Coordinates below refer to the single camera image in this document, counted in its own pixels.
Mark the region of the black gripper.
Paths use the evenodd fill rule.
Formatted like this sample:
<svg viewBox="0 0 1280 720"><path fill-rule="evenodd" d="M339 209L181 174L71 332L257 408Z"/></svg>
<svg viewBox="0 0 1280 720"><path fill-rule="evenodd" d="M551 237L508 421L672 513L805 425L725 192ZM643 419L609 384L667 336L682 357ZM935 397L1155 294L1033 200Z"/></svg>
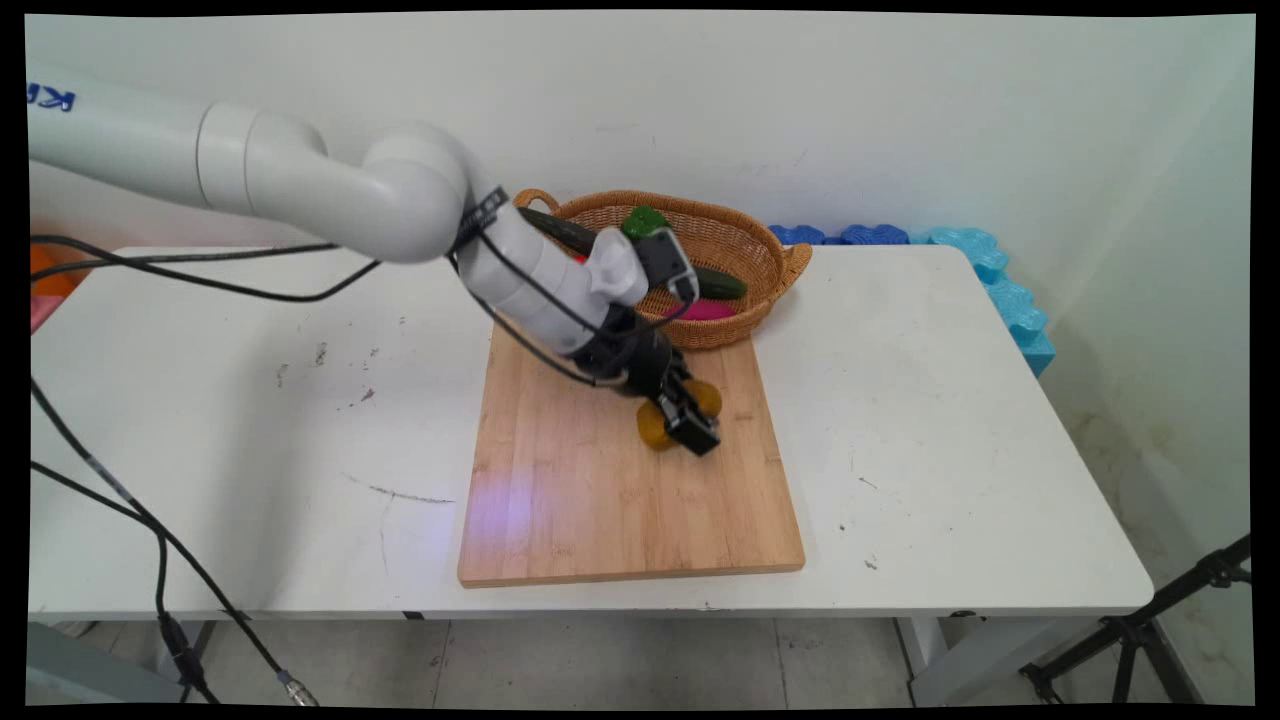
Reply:
<svg viewBox="0 0 1280 720"><path fill-rule="evenodd" d="M614 380L622 396L654 401L655 451L680 446L700 457L721 445L721 392L692 379L669 337L634 307L612 304L602 332L573 352L573 363L599 380Z"/></svg>

